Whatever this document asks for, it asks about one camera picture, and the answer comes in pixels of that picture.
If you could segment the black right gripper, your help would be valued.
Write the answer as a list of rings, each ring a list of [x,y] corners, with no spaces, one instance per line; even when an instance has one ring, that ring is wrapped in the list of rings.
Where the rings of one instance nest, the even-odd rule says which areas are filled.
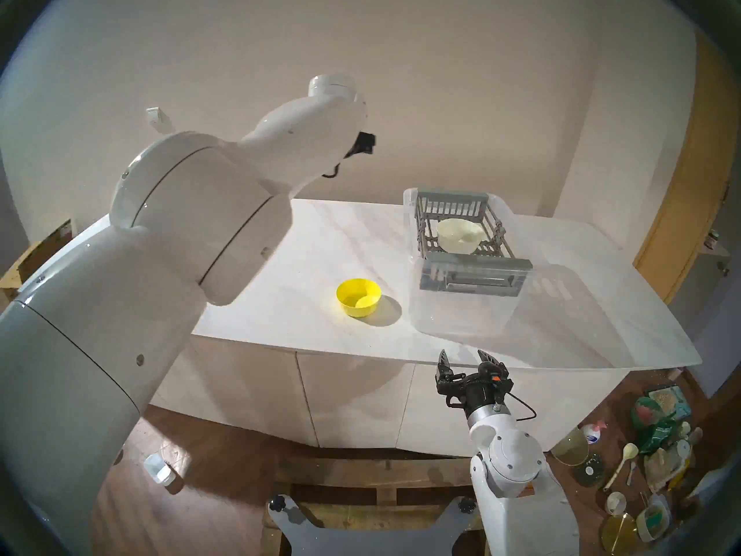
[[[441,350],[435,373],[437,393],[445,397],[447,407],[462,409],[466,415],[485,407],[496,413],[503,412],[513,381],[503,374],[503,364],[499,360],[481,349],[477,352],[480,359],[477,372],[455,374],[446,351]]]

